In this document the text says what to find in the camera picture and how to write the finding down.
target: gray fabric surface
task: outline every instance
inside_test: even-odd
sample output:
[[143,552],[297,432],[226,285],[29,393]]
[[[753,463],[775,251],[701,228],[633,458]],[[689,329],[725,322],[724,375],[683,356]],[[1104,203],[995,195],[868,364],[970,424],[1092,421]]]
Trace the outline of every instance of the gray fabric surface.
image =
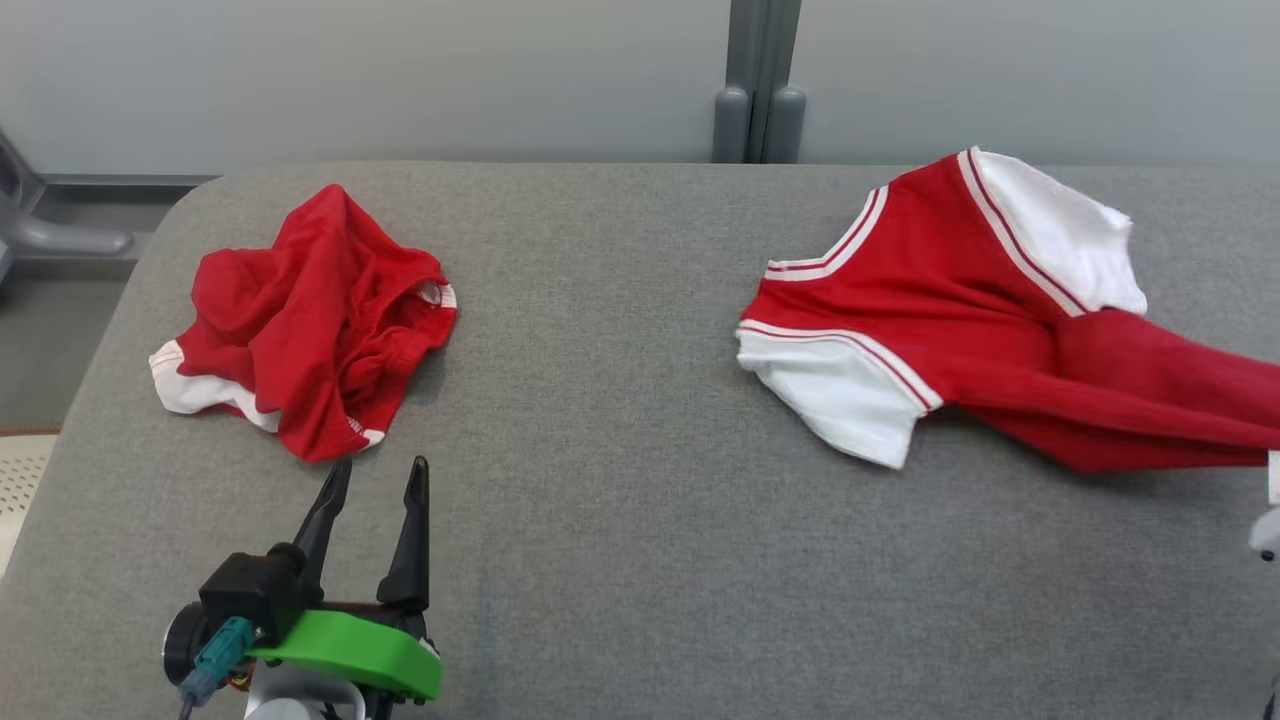
[[[1280,570],[1262,470],[1082,478],[963,416],[892,473],[733,360],[771,258],[822,254],[896,168],[329,164],[216,181],[140,261],[0,584],[0,712],[178,710],[157,651],[232,551],[288,539],[325,469],[165,413],[146,356],[201,255],[339,182],[458,292],[444,352],[358,456],[329,597],[371,600],[433,466],[443,697],[397,717],[1257,717]],[[1152,318],[1280,360],[1280,179],[1053,170],[1134,215]],[[237,717],[224,692],[197,717]]]

